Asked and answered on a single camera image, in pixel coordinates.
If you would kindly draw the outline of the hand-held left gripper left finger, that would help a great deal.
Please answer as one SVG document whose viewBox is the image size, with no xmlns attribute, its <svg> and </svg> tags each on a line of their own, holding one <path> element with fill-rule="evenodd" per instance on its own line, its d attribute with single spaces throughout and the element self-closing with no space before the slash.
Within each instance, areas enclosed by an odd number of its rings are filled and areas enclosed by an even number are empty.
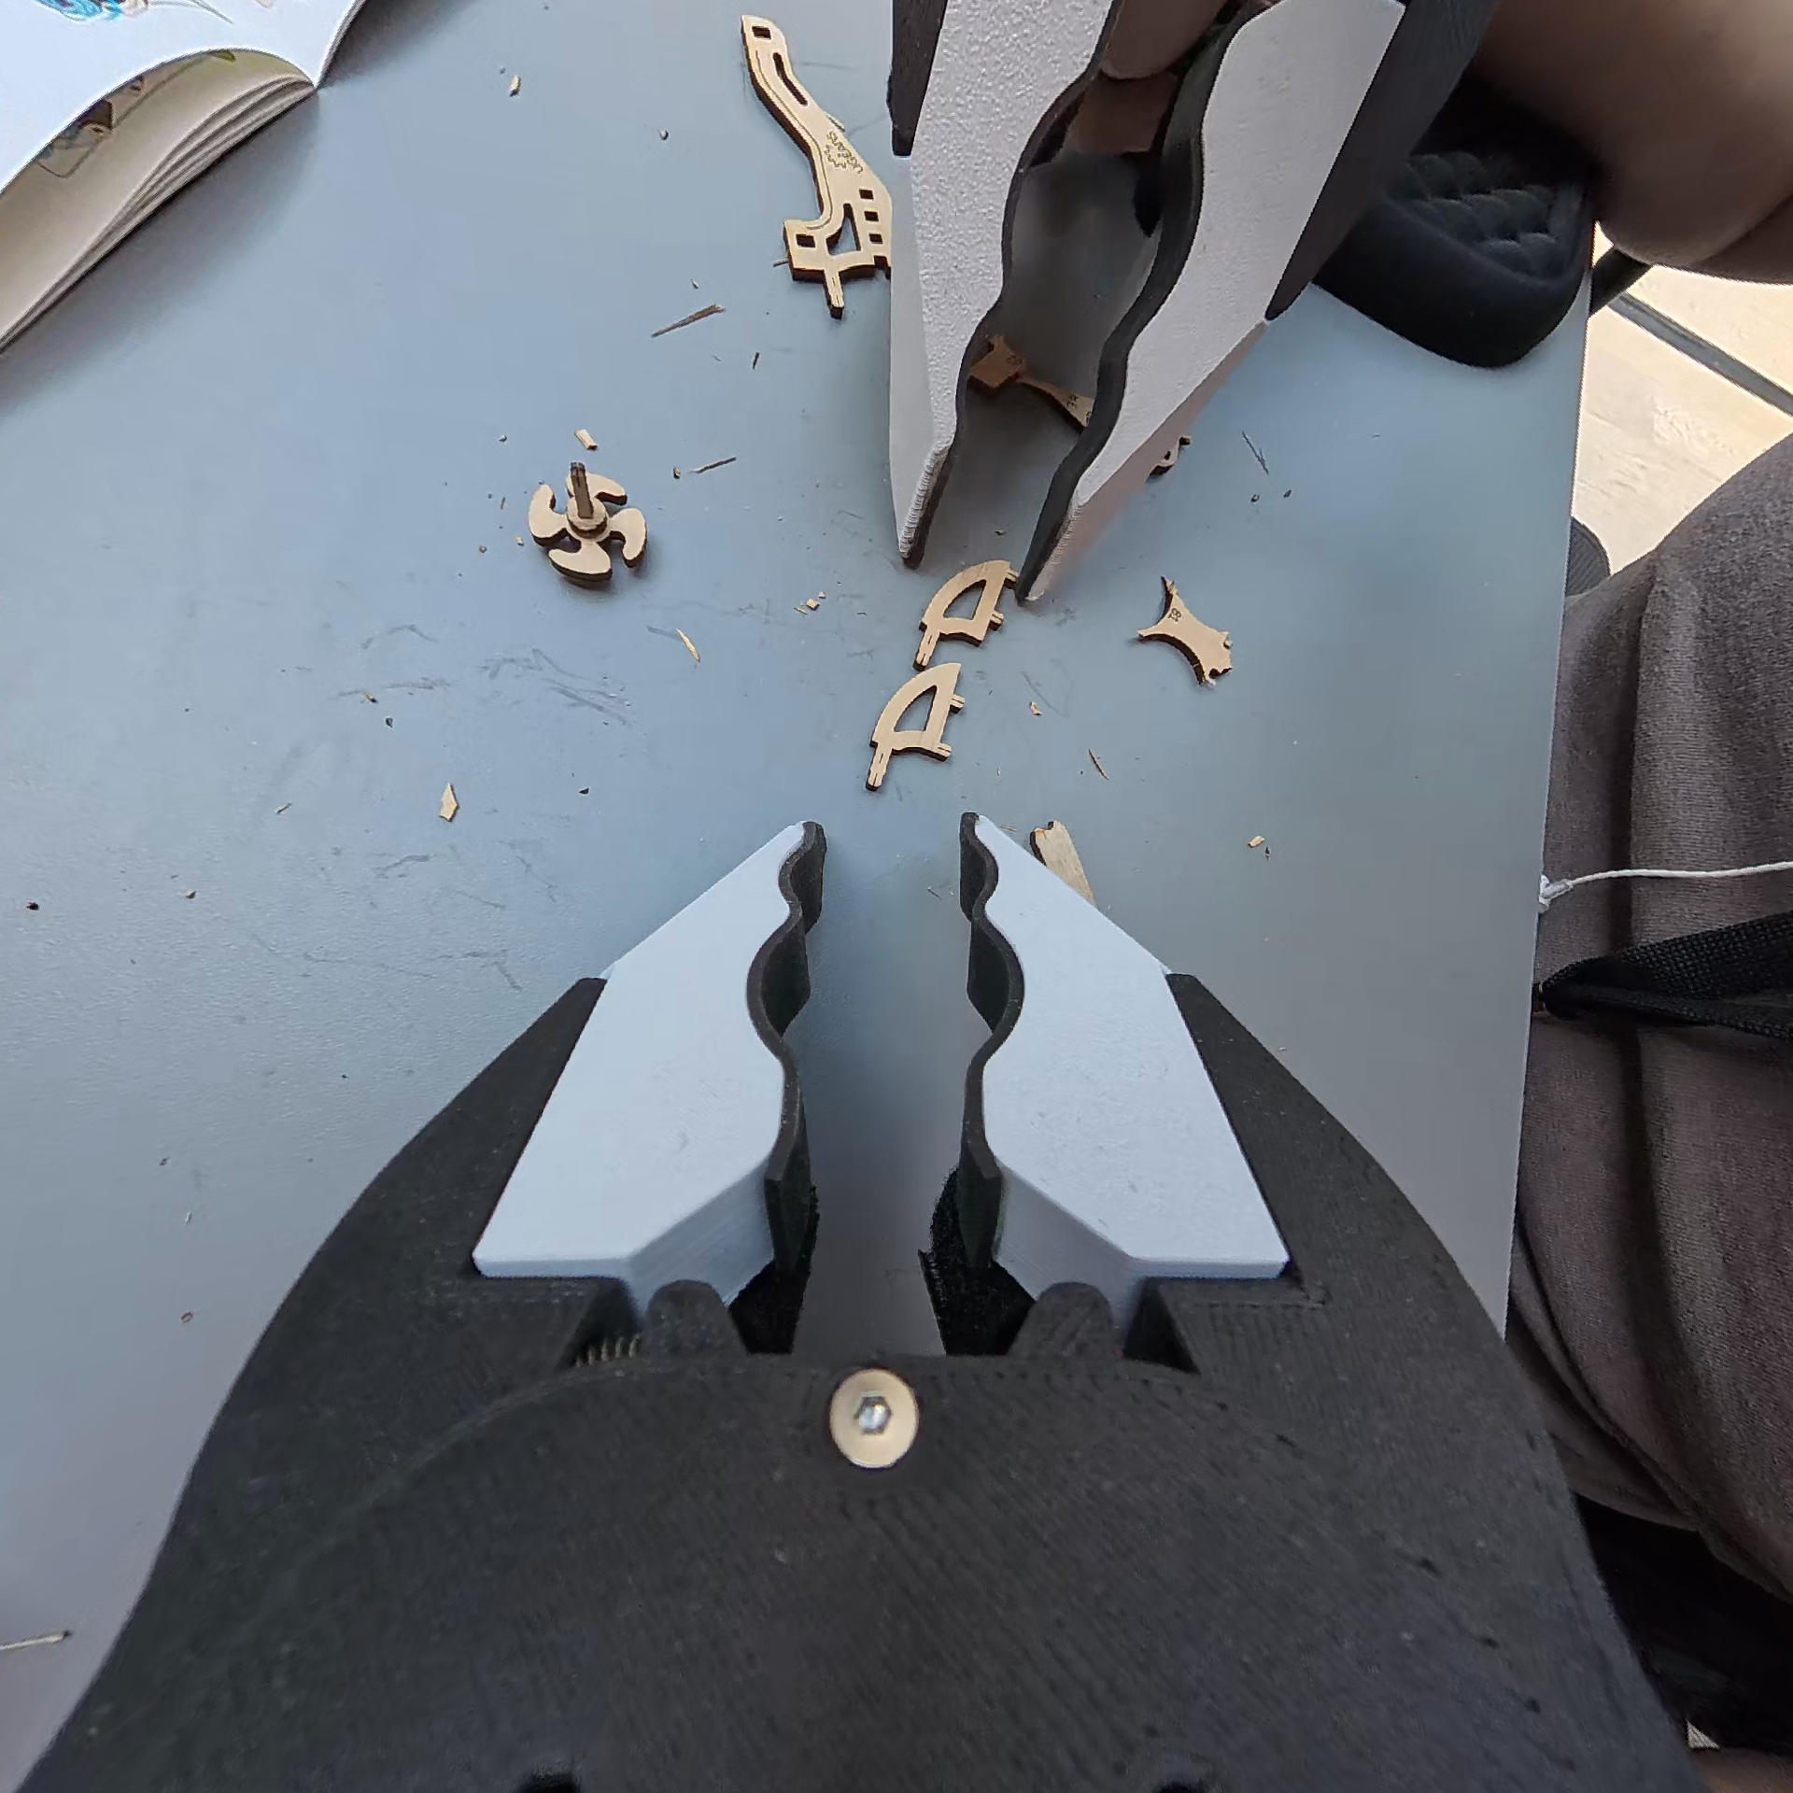
<svg viewBox="0 0 1793 1793">
<path fill-rule="evenodd" d="M 752 1352 L 788 1352 L 816 1252 L 801 1076 L 824 831 L 796 821 L 602 975 L 473 1248 L 488 1278 L 716 1289 Z"/>
</svg>

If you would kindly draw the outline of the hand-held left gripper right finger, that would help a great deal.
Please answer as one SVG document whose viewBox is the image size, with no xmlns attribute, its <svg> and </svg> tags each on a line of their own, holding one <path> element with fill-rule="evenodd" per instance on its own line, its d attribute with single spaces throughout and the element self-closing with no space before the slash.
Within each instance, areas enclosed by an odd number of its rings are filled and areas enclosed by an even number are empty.
<svg viewBox="0 0 1793 1793">
<path fill-rule="evenodd" d="M 959 826 L 973 1051 L 923 1254 L 948 1352 L 997 1354 L 1056 1285 L 1116 1328 L 1163 1281 L 1266 1283 L 1289 1250 L 1171 972 L 997 821 Z"/>
</svg>

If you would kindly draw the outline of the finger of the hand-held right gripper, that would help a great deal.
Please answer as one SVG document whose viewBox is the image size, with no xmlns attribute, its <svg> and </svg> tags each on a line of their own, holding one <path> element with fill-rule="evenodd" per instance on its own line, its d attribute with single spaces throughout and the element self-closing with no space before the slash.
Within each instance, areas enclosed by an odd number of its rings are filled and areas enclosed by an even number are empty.
<svg viewBox="0 0 1793 1793">
<path fill-rule="evenodd" d="M 1012 266 L 1021 175 L 1095 78 L 1116 1 L 896 1 L 889 480 L 915 564 L 946 490 L 973 350 Z"/>
<path fill-rule="evenodd" d="M 1048 593 L 1147 487 L 1263 332 L 1403 18 L 1399 1 L 1244 6 L 1199 47 L 1159 150 L 1157 249 L 1100 351 L 1090 421 L 1051 480 L 1022 598 Z"/>
</svg>

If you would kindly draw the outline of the long wooden bracket part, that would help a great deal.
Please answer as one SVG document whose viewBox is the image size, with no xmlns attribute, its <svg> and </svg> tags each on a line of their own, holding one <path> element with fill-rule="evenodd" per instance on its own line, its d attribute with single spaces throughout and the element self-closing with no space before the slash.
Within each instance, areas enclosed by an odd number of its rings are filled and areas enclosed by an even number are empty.
<svg viewBox="0 0 1793 1793">
<path fill-rule="evenodd" d="M 819 282 L 830 316 L 846 314 L 846 280 L 890 270 L 890 194 L 792 68 L 788 39 L 762 15 L 740 16 L 753 90 L 808 154 L 819 216 L 781 225 L 794 280 Z"/>
</svg>

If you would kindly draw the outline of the small curved wooden part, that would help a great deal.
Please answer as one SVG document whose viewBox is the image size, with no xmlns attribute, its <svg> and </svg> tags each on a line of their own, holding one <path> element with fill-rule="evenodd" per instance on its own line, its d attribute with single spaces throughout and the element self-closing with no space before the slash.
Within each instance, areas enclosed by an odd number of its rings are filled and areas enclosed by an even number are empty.
<svg viewBox="0 0 1793 1793">
<path fill-rule="evenodd" d="M 921 754 L 939 762 L 951 760 L 951 717 L 964 707 L 959 674 L 961 662 L 932 663 L 917 669 L 889 698 L 869 737 L 869 791 L 882 788 L 895 756 Z"/>
<path fill-rule="evenodd" d="M 923 639 L 912 662 L 913 668 L 929 668 L 943 639 L 983 645 L 991 630 L 1003 624 L 1002 595 L 1013 582 L 1017 568 L 1003 559 L 989 559 L 956 572 L 924 608 Z"/>
</svg>

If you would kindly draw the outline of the person's right forearm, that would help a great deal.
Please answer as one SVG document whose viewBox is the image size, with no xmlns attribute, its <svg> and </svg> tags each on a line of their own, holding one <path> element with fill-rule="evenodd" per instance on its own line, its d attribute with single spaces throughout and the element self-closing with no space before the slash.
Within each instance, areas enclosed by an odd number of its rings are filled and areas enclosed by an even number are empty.
<svg viewBox="0 0 1793 1793">
<path fill-rule="evenodd" d="M 1792 280 L 1789 1 L 1502 1 L 1478 71 L 1589 151 L 1624 254 Z"/>
</svg>

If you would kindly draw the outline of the person's right hand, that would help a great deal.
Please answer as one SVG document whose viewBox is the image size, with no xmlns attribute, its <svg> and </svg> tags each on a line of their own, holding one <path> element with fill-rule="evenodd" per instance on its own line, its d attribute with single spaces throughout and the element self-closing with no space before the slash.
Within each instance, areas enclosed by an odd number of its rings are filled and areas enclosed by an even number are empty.
<svg viewBox="0 0 1793 1793">
<path fill-rule="evenodd" d="M 1153 146 L 1180 90 L 1185 56 L 1228 1 L 1124 1 L 1114 15 L 1098 77 L 1070 115 L 1065 144 L 1092 154 Z"/>
</svg>

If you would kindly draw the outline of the black textured wrist rest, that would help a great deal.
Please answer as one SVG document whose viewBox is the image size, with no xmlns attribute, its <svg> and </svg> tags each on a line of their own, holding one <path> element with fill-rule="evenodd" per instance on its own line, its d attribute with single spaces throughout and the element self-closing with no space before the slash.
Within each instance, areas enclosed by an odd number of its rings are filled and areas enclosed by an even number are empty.
<svg viewBox="0 0 1793 1793">
<path fill-rule="evenodd" d="M 1566 316 L 1592 262 L 1584 156 L 1556 137 L 1415 150 L 1321 268 L 1366 319 L 1465 367 L 1511 367 Z"/>
</svg>

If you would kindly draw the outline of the star shaped wooden part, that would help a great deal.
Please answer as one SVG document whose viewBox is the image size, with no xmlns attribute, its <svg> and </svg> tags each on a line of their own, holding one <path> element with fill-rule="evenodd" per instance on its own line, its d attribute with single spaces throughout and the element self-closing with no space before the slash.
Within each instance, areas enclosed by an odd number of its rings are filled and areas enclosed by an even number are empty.
<svg viewBox="0 0 1793 1793">
<path fill-rule="evenodd" d="M 1198 683 L 1215 685 L 1233 665 L 1231 634 L 1195 617 L 1182 599 L 1176 582 L 1159 577 L 1163 608 L 1157 621 L 1136 634 L 1139 642 L 1163 642 L 1174 647 L 1193 668 Z"/>
</svg>

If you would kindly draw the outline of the person's leg in grey trousers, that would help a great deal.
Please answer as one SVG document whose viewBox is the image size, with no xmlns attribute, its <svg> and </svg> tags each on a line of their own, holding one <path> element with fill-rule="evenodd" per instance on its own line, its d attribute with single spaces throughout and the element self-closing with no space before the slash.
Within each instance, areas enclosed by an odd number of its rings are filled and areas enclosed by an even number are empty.
<svg viewBox="0 0 1793 1793">
<path fill-rule="evenodd" d="M 1510 1345 L 1713 1789 L 1789 1789 L 1792 445 L 1563 609 Z"/>
</svg>

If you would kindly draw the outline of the white illustrated instruction booklet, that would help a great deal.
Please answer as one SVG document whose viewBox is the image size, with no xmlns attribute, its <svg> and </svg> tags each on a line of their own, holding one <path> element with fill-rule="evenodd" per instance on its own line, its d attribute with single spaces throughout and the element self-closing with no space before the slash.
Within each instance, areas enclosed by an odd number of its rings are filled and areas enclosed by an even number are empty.
<svg viewBox="0 0 1793 1793">
<path fill-rule="evenodd" d="M 4 1 L 3 342 L 317 93 L 358 1 Z"/>
</svg>

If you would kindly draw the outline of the wooden propeller with axle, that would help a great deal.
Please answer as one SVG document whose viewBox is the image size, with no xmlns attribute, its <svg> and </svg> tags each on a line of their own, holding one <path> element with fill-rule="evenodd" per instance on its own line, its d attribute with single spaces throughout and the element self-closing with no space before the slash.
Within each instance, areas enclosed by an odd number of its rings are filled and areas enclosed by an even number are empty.
<svg viewBox="0 0 1793 1793">
<path fill-rule="evenodd" d="M 607 584 L 616 559 L 638 566 L 646 548 L 646 519 L 625 501 L 625 488 L 576 459 L 562 497 L 551 484 L 534 488 L 528 525 L 548 564 L 587 588 Z"/>
</svg>

